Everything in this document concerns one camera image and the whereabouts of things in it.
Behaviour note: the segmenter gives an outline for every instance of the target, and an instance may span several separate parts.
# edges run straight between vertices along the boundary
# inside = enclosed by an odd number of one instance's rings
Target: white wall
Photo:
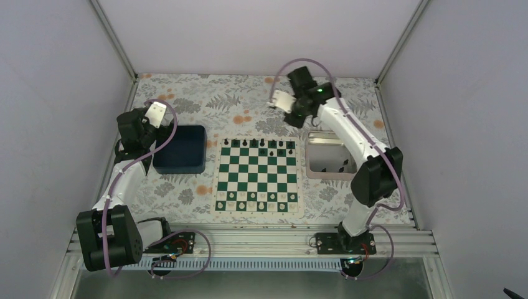
[[[140,73],[271,75],[307,57],[376,78],[419,0],[100,2]]]
[[[456,298],[528,298],[528,2],[432,1],[382,95]]]
[[[0,297],[47,298],[130,80],[88,1],[0,4]]]

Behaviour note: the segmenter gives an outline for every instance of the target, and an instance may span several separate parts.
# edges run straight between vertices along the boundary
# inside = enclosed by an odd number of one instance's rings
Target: black bracket
[[[354,242],[348,246],[343,246],[340,236],[337,232],[318,232],[315,234],[317,254],[351,254],[365,255],[367,247],[369,254],[376,254],[376,244],[374,236],[370,232],[363,233],[354,238]]]

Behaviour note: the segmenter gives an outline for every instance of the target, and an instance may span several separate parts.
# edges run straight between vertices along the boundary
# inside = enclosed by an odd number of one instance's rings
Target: wire
[[[202,273],[203,271],[206,270],[206,268],[209,266],[209,263],[211,261],[211,253],[212,253],[212,250],[211,250],[211,243],[209,242],[209,239],[199,230],[197,229],[182,229],[182,230],[177,230],[171,234],[169,234],[167,237],[161,239],[161,240],[158,240],[158,241],[155,241],[153,242],[152,244],[148,245],[148,247],[150,246],[154,246],[154,245],[157,245],[157,244],[160,244],[161,242],[164,242],[165,240],[167,239],[170,239],[172,236],[174,235],[177,235],[177,234],[181,234],[182,232],[194,232],[196,234],[199,234],[201,235],[205,241],[207,242],[207,248],[209,249],[209,251],[207,252],[207,261],[205,261],[205,265],[198,271],[192,273],[192,274],[189,274],[189,275],[184,275],[184,276],[171,276],[171,277],[165,277],[164,276],[159,276],[159,275],[156,275],[154,274],[154,268],[161,264],[161,263],[165,263],[165,262],[174,262],[172,260],[158,260],[157,262],[154,262],[150,268],[150,274],[152,275],[152,278],[156,278],[158,277],[159,279],[175,279],[175,280],[178,280],[178,279],[185,279],[185,278],[191,278],[191,277],[195,277],[196,275]]]
[[[374,224],[373,226],[370,227],[370,230],[374,230],[376,227],[379,227],[380,229],[384,230],[385,233],[387,233],[387,236],[389,237],[389,241],[390,241],[390,257],[389,257],[389,260],[383,266],[383,268],[381,268],[381,270],[379,270],[378,272],[376,272],[376,273],[374,273],[372,275],[369,275],[369,276],[365,276],[365,277],[352,277],[354,280],[368,280],[368,279],[371,279],[371,278],[378,277],[378,275],[380,275],[381,273],[387,271],[387,269],[389,269],[390,265],[394,261],[394,259],[393,259],[393,257],[394,257],[394,241],[392,240],[392,236],[390,235],[389,231],[385,227],[383,227],[383,226],[381,226],[379,224]],[[347,274],[345,274],[345,272],[343,272],[342,270],[341,270],[341,275],[345,276],[345,279],[348,279],[350,277]]]
[[[403,208],[403,203],[404,203],[403,199],[405,198],[405,192],[403,190],[402,183],[400,182],[400,179],[398,178],[398,174],[396,173],[396,170],[394,169],[394,167],[390,163],[387,155],[385,155],[385,153],[376,145],[376,143],[369,136],[369,134],[367,134],[367,132],[365,132],[365,130],[363,130],[363,128],[361,128],[361,126],[350,116],[350,114],[348,114],[348,112],[347,112],[343,102],[341,101],[341,98],[340,98],[338,92],[337,92],[336,85],[334,84],[334,77],[332,77],[332,74],[330,74],[330,71],[324,65],[322,65],[321,63],[319,63],[319,62],[317,62],[317,61],[315,61],[313,59],[309,59],[309,58],[297,58],[297,59],[293,59],[293,60],[287,62],[285,65],[283,65],[279,69],[279,71],[275,75],[275,78],[273,80],[273,83],[271,85],[271,90],[270,90],[270,103],[271,103],[271,99],[273,98],[273,93],[275,92],[275,84],[277,82],[278,77],[282,74],[284,69],[286,69],[288,66],[290,66],[291,64],[293,64],[295,62],[310,62],[312,64],[317,65],[318,67],[321,67],[322,70],[324,72],[326,72],[326,75],[329,77],[330,83],[332,85],[332,91],[334,92],[334,97],[337,100],[337,104],[339,105],[339,107],[341,108],[341,110],[345,114],[345,116],[347,116],[347,119],[354,125],[354,127],[359,131],[359,133],[361,133],[361,135],[363,135],[363,137],[365,137],[365,139],[370,143],[370,145],[373,147],[373,149],[375,149],[378,152],[378,154],[381,156],[381,158],[385,161],[385,163],[387,164],[387,167],[389,168],[390,173],[392,174],[392,177],[394,178],[394,180],[396,182],[396,186],[398,187],[398,190],[400,191],[400,204],[397,207],[391,207],[391,206],[388,206],[386,204],[378,204],[378,205],[376,205],[376,207],[374,208],[374,210],[370,214],[369,218],[367,219],[366,226],[368,227],[370,225],[370,223],[372,222],[372,220],[374,218],[374,215],[376,214],[376,212],[378,211],[378,209],[380,207],[383,207],[383,208],[388,209],[388,210],[393,211],[393,212],[397,212],[397,211],[401,210]]]
[[[162,103],[163,105],[167,106],[167,108],[172,113],[172,117],[174,118],[174,126],[172,128],[171,135],[169,136],[169,138],[164,143],[162,143],[160,146],[155,148],[153,151],[142,155],[141,157],[135,159],[134,161],[128,163],[125,167],[123,167],[123,169],[116,175],[115,179],[110,184],[110,188],[108,188],[108,194],[106,195],[105,207],[103,208],[103,221],[102,221],[103,238],[102,239],[103,239],[103,259],[105,260],[106,272],[107,272],[108,276],[110,276],[110,277],[116,277],[121,272],[121,269],[123,268],[123,266],[120,266],[115,273],[112,273],[112,269],[110,267],[110,257],[109,257],[109,254],[108,254],[108,232],[106,231],[106,216],[108,215],[108,207],[110,206],[110,202],[111,202],[111,198],[112,198],[112,195],[113,195],[113,191],[114,191],[115,187],[117,186],[117,182],[122,177],[123,173],[125,173],[125,171],[128,168],[130,168],[132,165],[136,164],[137,162],[142,161],[143,159],[146,159],[146,158],[152,156],[153,154],[157,153],[162,148],[164,148],[172,140],[172,137],[174,137],[174,134],[176,134],[176,128],[178,127],[178,116],[176,115],[176,111],[174,110],[174,108],[172,106],[170,106],[167,102],[163,102],[163,101],[155,100],[155,99],[147,100],[147,101],[145,101],[144,104],[146,105],[146,104],[153,103],[153,102]]]

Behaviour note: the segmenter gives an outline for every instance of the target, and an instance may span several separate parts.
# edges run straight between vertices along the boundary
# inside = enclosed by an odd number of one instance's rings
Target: purple cable
[[[161,263],[176,262],[176,261],[172,261],[172,260],[158,260],[157,262],[153,263],[152,267],[150,268],[150,274],[152,275],[152,278],[158,277],[159,279],[174,279],[174,280],[191,278],[191,277],[195,277],[196,275],[202,273],[203,271],[206,270],[207,266],[209,266],[209,262],[211,261],[211,253],[212,253],[212,251],[211,251],[211,243],[209,242],[209,239],[201,231],[196,230],[196,229],[181,229],[181,230],[177,230],[177,231],[169,234],[167,237],[165,237],[165,238],[163,238],[161,240],[153,242],[152,244],[148,245],[148,247],[154,246],[156,244],[160,244],[161,242],[164,242],[165,240],[168,240],[171,237],[173,237],[174,235],[180,234],[182,232],[195,232],[196,234],[201,235],[205,239],[205,241],[207,242],[207,248],[209,248],[209,251],[208,251],[208,254],[207,254],[207,261],[205,262],[205,265],[200,270],[198,270],[198,271],[196,271],[196,272],[194,272],[192,274],[189,274],[189,275],[170,276],[170,277],[164,278],[163,276],[159,276],[159,275],[154,274],[154,267],[159,265],[159,264],[161,264]]]
[[[371,228],[371,230],[373,230],[376,227],[379,227],[380,229],[384,230],[387,233],[387,236],[389,237],[389,241],[390,241],[390,257],[389,257],[389,261],[378,272],[376,272],[376,273],[374,273],[372,275],[369,275],[369,276],[365,276],[365,277],[353,277],[354,280],[368,280],[368,279],[371,279],[371,278],[375,278],[378,275],[380,275],[381,273],[385,272],[389,268],[389,266],[392,264],[392,262],[394,261],[394,259],[393,259],[393,257],[394,257],[394,241],[392,240],[392,236],[390,235],[389,231],[385,227],[383,227],[383,226],[381,226],[379,224],[374,224],[370,228]],[[341,270],[341,275],[345,276],[345,279],[349,278],[349,276],[346,275],[342,270]]]
[[[167,106],[167,108],[171,111],[172,116],[174,117],[174,127],[172,128],[171,135],[164,143],[162,143],[160,146],[158,146],[153,151],[142,155],[141,157],[135,159],[134,161],[128,163],[125,167],[123,167],[123,169],[116,175],[115,179],[110,184],[110,188],[108,188],[108,194],[107,194],[108,198],[106,199],[105,207],[103,208],[102,233],[103,233],[103,259],[105,260],[106,272],[108,273],[108,276],[110,277],[116,277],[119,274],[119,272],[121,272],[121,269],[123,268],[123,266],[120,266],[115,273],[112,273],[112,269],[110,267],[110,257],[108,255],[108,232],[106,231],[106,215],[108,214],[108,207],[110,206],[110,199],[112,198],[114,188],[117,185],[119,178],[121,178],[123,173],[128,168],[130,168],[130,166],[136,164],[137,162],[140,162],[143,159],[146,159],[152,156],[153,154],[157,153],[162,148],[164,148],[172,140],[172,137],[174,137],[174,134],[176,134],[176,128],[178,127],[178,116],[176,115],[176,111],[174,111],[174,108],[172,106],[170,106],[167,102],[155,100],[155,99],[147,100],[144,102],[144,104],[146,105],[152,102],[162,103],[163,105]]]
[[[334,84],[334,78],[332,77],[332,74],[330,74],[330,71],[326,67],[324,67],[324,65],[320,64],[319,62],[317,62],[317,61],[315,61],[313,59],[309,59],[309,58],[297,58],[297,59],[293,59],[293,60],[287,62],[285,65],[283,65],[279,69],[279,71],[275,75],[275,78],[273,79],[273,83],[271,85],[271,90],[270,90],[270,102],[271,102],[271,99],[273,98],[273,92],[275,92],[275,82],[277,82],[277,78],[282,74],[284,69],[286,69],[288,66],[290,66],[291,64],[293,64],[295,62],[311,62],[312,64],[315,64],[318,67],[321,67],[322,70],[324,72],[326,72],[326,75],[329,77],[330,83],[332,85],[332,91],[334,92],[334,97],[336,98],[337,103],[339,104],[339,107],[341,108],[342,112],[347,116],[348,120],[354,125],[354,127],[359,131],[359,133],[361,133],[361,135],[363,135],[363,137],[365,137],[365,139],[370,143],[370,145],[372,145],[372,147],[378,152],[378,154],[380,154],[381,158],[385,161],[385,163],[389,167],[389,171],[392,174],[392,177],[396,181],[396,186],[398,187],[398,190],[400,191],[400,204],[397,207],[391,207],[391,206],[388,206],[386,204],[378,204],[378,205],[376,205],[376,208],[374,208],[374,210],[370,214],[369,218],[367,219],[366,226],[367,227],[370,226],[370,223],[372,222],[372,220],[374,218],[374,215],[376,214],[376,212],[378,211],[378,208],[380,208],[380,207],[384,207],[384,208],[386,208],[386,209],[388,209],[390,211],[393,211],[393,212],[397,212],[397,211],[401,210],[403,208],[403,199],[405,198],[405,193],[403,191],[402,183],[400,182],[400,179],[398,178],[398,174],[396,173],[396,170],[394,169],[394,167],[390,163],[390,161],[387,158],[387,156],[385,155],[385,153],[374,143],[374,140],[369,136],[369,134],[367,134],[367,132],[365,132],[365,130],[363,130],[363,128],[361,128],[361,126],[350,116],[350,114],[347,113],[346,108],[345,108],[344,104],[341,102],[341,98],[339,97],[339,94],[337,92],[336,85]]]

